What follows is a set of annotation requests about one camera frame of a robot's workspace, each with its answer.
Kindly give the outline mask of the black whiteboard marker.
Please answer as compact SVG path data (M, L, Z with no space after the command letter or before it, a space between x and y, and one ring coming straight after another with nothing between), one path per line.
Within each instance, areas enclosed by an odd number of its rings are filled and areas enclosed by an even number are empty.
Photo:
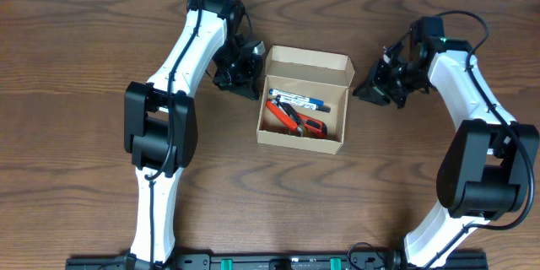
M306 109L310 109L310 110L314 110L314 111L322 111L322 112L326 112L326 113L331 112L331 108L326 106L326 105L318 105L318 104L315 104L315 103L302 101L302 100L297 100L297 99L293 99L293 98L283 96L283 95L278 95L276 97L276 100L279 101L279 102L282 102L284 104L296 105L296 106L306 108Z

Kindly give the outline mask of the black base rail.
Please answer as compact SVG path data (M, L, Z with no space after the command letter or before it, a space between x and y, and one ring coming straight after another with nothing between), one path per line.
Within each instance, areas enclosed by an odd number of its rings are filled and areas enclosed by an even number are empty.
M150 269L147 262L135 256L124 255L106 258L69 258L65 269ZM166 264L156 263L152 269L172 270L352 270L352 269L417 269L405 263L404 258L386 258L384 251L367 249L350 254L299 254L299 255L233 255L212 256L209 254L183 254L170 259ZM444 270L487 270L485 252L454 251L443 266L429 269Z

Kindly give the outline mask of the blue whiteboard marker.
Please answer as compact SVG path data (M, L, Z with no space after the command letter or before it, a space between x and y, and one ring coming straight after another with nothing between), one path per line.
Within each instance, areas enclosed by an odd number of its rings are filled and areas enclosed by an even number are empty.
M292 98L292 99L301 100L301 101L304 101L304 102L310 102L310 103L313 103L313 104L316 104L316 105L324 105L324 102L322 100L318 100L318 99L314 99L314 98L311 98L311 97L306 97L306 96L303 96L303 95L282 91L280 89L270 89L269 94L273 95L273 96L282 95L282 96L287 96L287 97Z

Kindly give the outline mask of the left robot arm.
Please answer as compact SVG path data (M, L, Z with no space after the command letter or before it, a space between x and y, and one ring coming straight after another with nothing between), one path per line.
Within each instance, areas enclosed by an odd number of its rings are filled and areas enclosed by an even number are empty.
M138 180L138 218L126 269L172 269L177 188L198 140L194 96L214 63L213 84L258 100L264 44L243 36L241 0L188 0L186 23L161 67L124 95L124 149Z

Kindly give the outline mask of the cardboard box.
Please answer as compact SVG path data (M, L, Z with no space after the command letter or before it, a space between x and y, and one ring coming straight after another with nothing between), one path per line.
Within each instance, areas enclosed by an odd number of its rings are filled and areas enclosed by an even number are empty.
M273 46L265 67L262 104L257 123L259 143L336 154L343 146L348 109L349 86L354 78L351 59L342 54L311 51L287 46ZM305 128L304 136L291 132L266 107L273 100L270 89L322 100L330 113L314 111L294 105L301 114L327 125L327 137L316 137Z

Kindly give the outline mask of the red utility knife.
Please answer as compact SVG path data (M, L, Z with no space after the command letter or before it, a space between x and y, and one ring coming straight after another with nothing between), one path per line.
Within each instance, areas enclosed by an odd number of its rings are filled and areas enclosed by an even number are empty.
M304 114L298 114L302 126L316 137L325 139L327 137L327 125L320 120L306 116Z

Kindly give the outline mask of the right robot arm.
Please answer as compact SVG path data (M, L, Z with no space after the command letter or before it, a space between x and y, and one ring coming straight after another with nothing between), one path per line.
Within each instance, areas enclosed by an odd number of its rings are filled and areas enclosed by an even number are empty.
M471 257L454 252L472 232L512 230L532 209L539 132L497 101L476 50L446 35L442 14L424 16L385 48L354 90L360 100L402 108L414 91L435 89L456 129L437 174L435 205L381 256L383 269L472 267Z

